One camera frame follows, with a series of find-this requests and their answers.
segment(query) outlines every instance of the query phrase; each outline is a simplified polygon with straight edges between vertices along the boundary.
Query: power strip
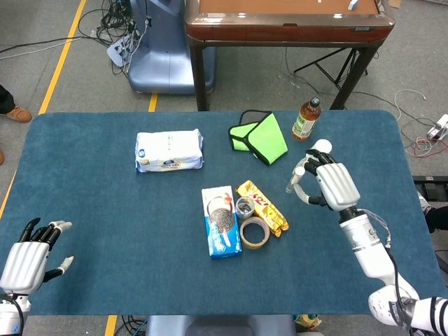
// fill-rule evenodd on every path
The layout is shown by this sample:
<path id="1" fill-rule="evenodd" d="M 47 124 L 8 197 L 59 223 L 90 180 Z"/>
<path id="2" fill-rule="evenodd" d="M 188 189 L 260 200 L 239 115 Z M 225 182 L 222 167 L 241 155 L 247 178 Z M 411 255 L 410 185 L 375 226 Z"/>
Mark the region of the power strip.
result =
<path id="1" fill-rule="evenodd" d="M 107 55 L 117 67 L 121 68 L 129 63 L 132 51 L 134 51 L 134 44 L 130 40 L 131 35 L 128 34 L 107 48 Z"/>
<path id="2" fill-rule="evenodd" d="M 444 114 L 439 121 L 436 122 L 427 134 L 428 140 L 439 141 L 445 138 L 448 133 L 448 114 Z"/>

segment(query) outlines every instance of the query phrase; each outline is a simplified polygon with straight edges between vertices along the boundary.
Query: bottle cap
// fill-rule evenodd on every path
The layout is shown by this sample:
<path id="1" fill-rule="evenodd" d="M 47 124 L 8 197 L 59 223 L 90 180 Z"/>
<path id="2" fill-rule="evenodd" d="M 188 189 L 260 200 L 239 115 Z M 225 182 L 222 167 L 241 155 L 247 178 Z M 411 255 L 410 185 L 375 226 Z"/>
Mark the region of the bottle cap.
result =
<path id="1" fill-rule="evenodd" d="M 317 107 L 321 104 L 321 100 L 318 97 L 313 97 L 309 103 L 311 104 L 311 107 Z"/>

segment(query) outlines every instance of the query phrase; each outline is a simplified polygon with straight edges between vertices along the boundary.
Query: white package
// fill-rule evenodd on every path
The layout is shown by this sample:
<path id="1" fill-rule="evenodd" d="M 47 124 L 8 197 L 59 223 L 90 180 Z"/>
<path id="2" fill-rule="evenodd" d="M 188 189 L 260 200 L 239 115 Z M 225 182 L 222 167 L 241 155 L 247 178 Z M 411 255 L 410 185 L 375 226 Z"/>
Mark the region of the white package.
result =
<path id="1" fill-rule="evenodd" d="M 199 169 L 202 167 L 202 135 L 193 131 L 138 133 L 135 167 L 139 172 Z"/>

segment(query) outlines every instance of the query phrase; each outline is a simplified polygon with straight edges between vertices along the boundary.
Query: plastic bottle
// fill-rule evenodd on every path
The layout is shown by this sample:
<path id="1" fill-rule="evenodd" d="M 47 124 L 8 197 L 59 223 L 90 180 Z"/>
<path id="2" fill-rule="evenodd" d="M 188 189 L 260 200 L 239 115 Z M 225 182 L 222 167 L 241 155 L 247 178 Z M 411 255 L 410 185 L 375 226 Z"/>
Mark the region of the plastic bottle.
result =
<path id="1" fill-rule="evenodd" d="M 321 116 L 321 100 L 314 97 L 311 101 L 302 105 L 299 116 L 294 122 L 293 138 L 298 141 L 305 141 L 311 134 L 316 121 Z"/>

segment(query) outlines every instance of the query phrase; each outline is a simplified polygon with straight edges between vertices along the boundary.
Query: brown boot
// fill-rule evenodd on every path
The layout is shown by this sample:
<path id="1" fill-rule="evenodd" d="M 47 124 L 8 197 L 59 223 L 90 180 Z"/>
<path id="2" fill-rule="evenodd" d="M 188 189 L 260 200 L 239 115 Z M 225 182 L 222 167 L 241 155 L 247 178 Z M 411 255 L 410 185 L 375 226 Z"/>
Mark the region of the brown boot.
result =
<path id="1" fill-rule="evenodd" d="M 16 106 L 10 112 L 7 112 L 7 114 L 3 114 L 3 116 L 18 121 L 19 123 L 28 123 L 33 118 L 27 109 L 20 106 Z"/>

